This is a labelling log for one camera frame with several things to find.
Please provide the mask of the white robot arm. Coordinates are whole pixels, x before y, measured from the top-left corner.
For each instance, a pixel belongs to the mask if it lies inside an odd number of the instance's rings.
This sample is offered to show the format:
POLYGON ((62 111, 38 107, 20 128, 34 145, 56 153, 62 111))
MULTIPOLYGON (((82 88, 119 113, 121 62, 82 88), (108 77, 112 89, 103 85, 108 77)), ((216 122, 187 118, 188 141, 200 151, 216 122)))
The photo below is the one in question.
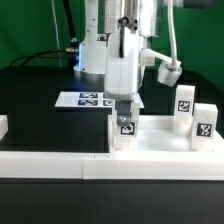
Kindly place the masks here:
POLYGON ((115 101, 116 123, 128 126, 149 65, 147 40, 159 35, 163 0, 84 0, 84 6, 85 36, 74 70, 104 83, 105 95, 115 101))

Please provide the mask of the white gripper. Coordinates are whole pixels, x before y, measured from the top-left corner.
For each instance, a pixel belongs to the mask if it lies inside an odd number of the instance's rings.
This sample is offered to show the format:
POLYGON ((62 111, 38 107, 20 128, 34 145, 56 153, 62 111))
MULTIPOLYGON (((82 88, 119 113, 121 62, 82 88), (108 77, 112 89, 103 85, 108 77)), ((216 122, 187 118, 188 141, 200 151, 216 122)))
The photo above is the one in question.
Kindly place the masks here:
MULTIPOLYGON (((119 57, 118 34, 108 39, 104 91, 108 98, 132 101, 138 91, 139 47, 138 36, 127 33, 124 38, 124 57, 119 57)), ((116 122, 127 127, 131 121, 131 102, 116 101, 116 122)))

